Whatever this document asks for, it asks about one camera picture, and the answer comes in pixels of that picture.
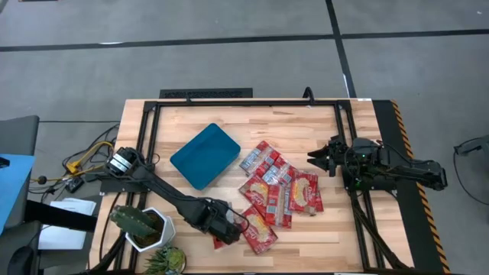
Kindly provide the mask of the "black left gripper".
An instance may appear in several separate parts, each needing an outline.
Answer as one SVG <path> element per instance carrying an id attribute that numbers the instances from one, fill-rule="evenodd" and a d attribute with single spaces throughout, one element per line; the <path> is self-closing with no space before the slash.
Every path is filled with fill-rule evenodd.
<path id="1" fill-rule="evenodd" d="M 246 219 L 234 220 L 231 206 L 221 199 L 206 199 L 209 217 L 204 223 L 204 229 L 212 235 L 225 235 L 222 241 L 233 244 L 240 239 L 241 234 L 247 229 Z"/>

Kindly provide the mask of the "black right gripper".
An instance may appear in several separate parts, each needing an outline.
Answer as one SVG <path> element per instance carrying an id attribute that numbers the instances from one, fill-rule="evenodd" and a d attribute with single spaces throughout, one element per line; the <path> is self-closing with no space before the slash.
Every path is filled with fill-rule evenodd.
<path id="1" fill-rule="evenodd" d="M 340 140 L 338 135 L 333 136 L 328 147 L 309 152 L 308 162 L 321 170 L 328 171 L 330 176 L 335 176 L 336 167 L 343 166 L 350 176 L 358 175 L 358 161 L 355 156 L 355 147 L 348 146 Z"/>

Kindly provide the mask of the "white hexagonal plant pot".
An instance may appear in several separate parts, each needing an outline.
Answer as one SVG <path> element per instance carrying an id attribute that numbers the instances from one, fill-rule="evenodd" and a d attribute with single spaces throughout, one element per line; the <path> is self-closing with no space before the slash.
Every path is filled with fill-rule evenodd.
<path id="1" fill-rule="evenodd" d="M 176 229 L 172 218 L 168 215 L 161 214 L 154 207 L 144 209 L 143 212 L 148 214 L 156 222 L 156 230 L 159 231 L 159 233 L 143 239 L 136 238 L 133 235 L 126 233 L 125 239 L 140 253 L 162 248 L 163 246 L 170 244 L 176 235 Z"/>

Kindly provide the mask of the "green succulent plant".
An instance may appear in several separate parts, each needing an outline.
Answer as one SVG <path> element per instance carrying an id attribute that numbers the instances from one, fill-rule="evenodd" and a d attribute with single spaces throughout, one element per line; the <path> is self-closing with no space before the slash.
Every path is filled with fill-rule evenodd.
<path id="1" fill-rule="evenodd" d="M 147 259 L 145 275 L 182 275 L 186 268 L 186 255 L 182 249 L 165 246 Z"/>

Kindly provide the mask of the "black hazard striped mat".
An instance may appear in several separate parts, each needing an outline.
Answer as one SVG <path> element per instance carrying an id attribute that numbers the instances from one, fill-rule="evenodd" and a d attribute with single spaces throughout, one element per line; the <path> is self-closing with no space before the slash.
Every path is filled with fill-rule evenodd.
<path id="1" fill-rule="evenodd" d="M 414 155 L 398 105 L 390 100 L 373 101 L 381 140 L 398 152 L 396 160 Z M 450 273 L 425 188 L 413 181 L 400 181 L 397 201 L 414 267 L 423 271 Z"/>

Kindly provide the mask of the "blue plastic basket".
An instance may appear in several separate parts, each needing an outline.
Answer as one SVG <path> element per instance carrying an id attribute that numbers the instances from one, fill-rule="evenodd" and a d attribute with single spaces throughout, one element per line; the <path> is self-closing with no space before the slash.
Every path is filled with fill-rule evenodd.
<path id="1" fill-rule="evenodd" d="M 241 147 L 211 123 L 170 157 L 170 162 L 197 190 L 205 189 L 241 152 Z"/>

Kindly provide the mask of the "green cactus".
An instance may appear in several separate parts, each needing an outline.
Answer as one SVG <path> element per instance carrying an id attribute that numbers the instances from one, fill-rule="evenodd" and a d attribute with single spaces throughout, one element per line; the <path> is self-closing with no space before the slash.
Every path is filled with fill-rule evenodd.
<path id="1" fill-rule="evenodd" d="M 148 214 L 130 205 L 117 205 L 109 218 L 122 231 L 140 238 L 157 233 L 155 221 Z"/>

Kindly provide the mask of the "black floor grille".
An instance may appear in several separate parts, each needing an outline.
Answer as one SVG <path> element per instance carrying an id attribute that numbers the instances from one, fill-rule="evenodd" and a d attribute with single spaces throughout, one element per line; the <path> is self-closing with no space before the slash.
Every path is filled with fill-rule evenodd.
<path id="1" fill-rule="evenodd" d="M 160 99 L 252 98 L 252 88 L 161 89 Z"/>

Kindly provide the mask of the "white paper sheets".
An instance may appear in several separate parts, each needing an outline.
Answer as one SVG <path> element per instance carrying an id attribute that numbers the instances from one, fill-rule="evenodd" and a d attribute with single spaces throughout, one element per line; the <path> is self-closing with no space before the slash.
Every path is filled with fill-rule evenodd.
<path id="1" fill-rule="evenodd" d="M 64 198 L 61 201 L 52 201 L 50 206 L 92 215 L 96 203 L 89 200 Z M 39 250 L 81 250 L 85 242 L 86 232 L 75 229 L 62 228 L 54 225 L 43 225 L 38 242 Z"/>

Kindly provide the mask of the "black bar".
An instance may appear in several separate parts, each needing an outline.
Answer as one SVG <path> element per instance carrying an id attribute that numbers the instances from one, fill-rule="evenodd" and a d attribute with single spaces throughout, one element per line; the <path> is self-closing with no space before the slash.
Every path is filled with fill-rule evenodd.
<path id="1" fill-rule="evenodd" d="M 94 216 L 71 212 L 31 200 L 26 202 L 24 220 L 26 222 L 38 221 L 44 225 L 85 232 L 94 232 L 97 223 L 97 218 Z"/>

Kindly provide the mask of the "blue board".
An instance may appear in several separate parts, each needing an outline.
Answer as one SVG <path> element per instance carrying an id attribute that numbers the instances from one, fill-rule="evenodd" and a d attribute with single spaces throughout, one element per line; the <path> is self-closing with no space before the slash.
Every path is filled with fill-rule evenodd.
<path id="1" fill-rule="evenodd" d="M 0 154 L 0 235 L 34 161 L 30 155 Z"/>

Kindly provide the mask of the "black metal table frame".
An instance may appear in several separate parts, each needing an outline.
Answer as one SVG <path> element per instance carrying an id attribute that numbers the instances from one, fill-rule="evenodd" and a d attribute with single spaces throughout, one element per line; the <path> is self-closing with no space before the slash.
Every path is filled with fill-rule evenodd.
<path id="1" fill-rule="evenodd" d="M 381 138 L 379 117 L 368 99 L 199 99 L 189 105 L 182 99 L 164 101 L 159 112 L 146 109 L 141 99 L 125 103 L 116 144 L 142 143 L 155 151 L 156 171 L 180 192 L 197 196 L 170 157 L 209 124 L 218 125 L 248 154 L 266 141 L 295 167 L 310 171 L 307 154 L 343 132 L 346 138 Z M 319 171 L 324 209 L 317 215 L 295 214 L 291 228 L 277 228 L 277 242 L 255 254 L 248 242 L 215 249 L 211 236 L 184 222 L 176 209 L 154 194 L 145 204 L 169 215 L 176 227 L 173 243 L 186 254 L 187 273 L 322 273 L 359 271 L 362 254 L 341 176 Z"/>

